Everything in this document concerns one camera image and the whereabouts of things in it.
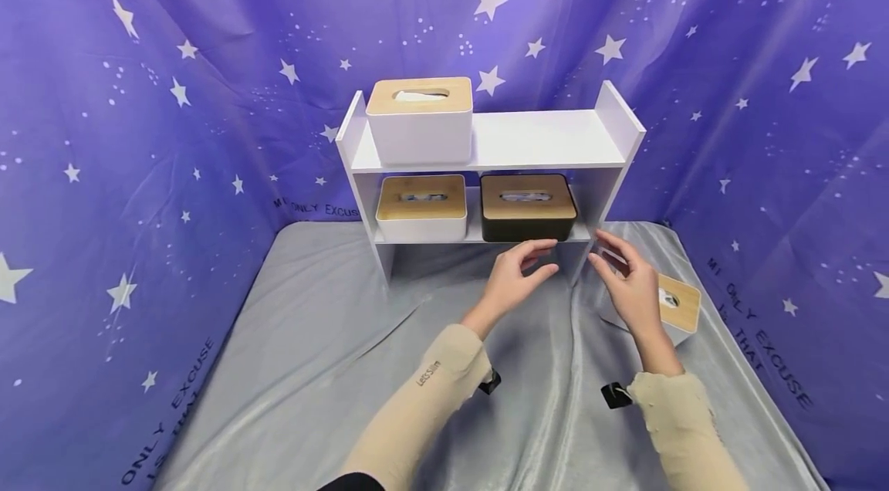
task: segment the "tissue box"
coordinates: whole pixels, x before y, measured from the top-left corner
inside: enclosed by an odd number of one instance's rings
[[[370,93],[367,123],[381,164],[467,164],[472,82],[467,77],[381,80]]]
[[[387,176],[376,217],[387,243],[460,242],[466,238],[466,182],[461,174]]]
[[[486,242],[563,241],[571,235],[577,208],[565,176],[486,174],[480,181]]]
[[[599,317],[621,329],[627,329],[614,305],[610,302],[608,292],[604,291],[604,300],[598,300]],[[698,331],[698,317],[701,315],[701,291],[694,286],[671,279],[666,275],[657,275],[657,298],[661,303],[661,322],[667,335],[676,346]]]

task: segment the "wooden lid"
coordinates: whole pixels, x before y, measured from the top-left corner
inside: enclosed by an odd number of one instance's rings
[[[698,328],[701,291],[660,274],[657,275],[657,285],[660,287],[661,320],[686,333],[694,333]]]
[[[481,177],[485,218],[575,218],[561,174],[487,174]]]
[[[399,92],[446,95],[439,100],[396,100]],[[380,80],[370,93],[368,115],[472,112],[472,81],[468,77]]]
[[[380,189],[377,218],[463,218],[466,181],[461,174],[387,176]]]

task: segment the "gray fabric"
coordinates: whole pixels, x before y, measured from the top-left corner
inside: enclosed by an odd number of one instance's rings
[[[662,273],[700,286],[674,233],[610,223]],[[485,284],[494,245],[409,246],[386,299],[363,228],[283,229],[164,466],[163,491],[317,489],[375,411]],[[637,408],[599,388],[639,369],[630,335],[599,320],[601,282],[546,282],[485,346],[503,382],[476,393],[428,452],[415,489],[666,489]],[[819,489],[705,294],[698,333],[679,347],[708,388],[719,431],[751,489]]]

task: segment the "beige sleeve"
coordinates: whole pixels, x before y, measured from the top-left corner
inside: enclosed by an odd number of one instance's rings
[[[340,473],[366,473],[386,491],[409,489],[432,439],[491,375],[478,335],[462,325],[446,327],[420,368],[370,420]]]
[[[701,380],[642,373],[627,387],[642,408],[645,427],[674,491],[746,491],[725,450]]]

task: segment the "white shelf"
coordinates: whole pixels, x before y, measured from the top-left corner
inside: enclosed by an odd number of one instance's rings
[[[376,221],[384,173],[570,169],[578,210],[567,242],[556,246],[556,261],[574,284],[592,249],[592,232],[608,215],[620,183],[636,155],[645,129],[609,81],[602,82],[595,110],[478,113],[472,116],[473,152],[466,164],[399,164],[384,167],[367,122],[367,105],[356,92],[336,136],[337,148],[374,259],[388,285],[394,253],[417,242],[387,242]],[[465,243],[483,243],[478,188],[467,188]]]
[[[362,174],[620,168],[626,162],[595,110],[475,113],[472,135],[472,158],[466,164],[384,165],[370,125],[364,124],[351,170]]]
[[[466,238],[462,240],[464,244],[489,244],[484,239],[482,239],[482,212],[481,206],[478,203],[478,186],[469,186],[466,188],[466,208],[467,208],[467,222],[466,222]],[[586,227],[586,223],[583,221],[583,218],[580,215],[577,216],[577,221],[574,222],[574,226],[571,228],[571,234],[569,234],[568,242],[586,242],[590,240],[590,230]],[[426,244],[446,244],[451,243],[452,241],[440,241],[440,242],[427,242]],[[386,240],[384,238],[384,234],[380,231],[380,227],[376,227],[374,232],[374,244],[413,244],[411,242],[393,242],[391,240]]]

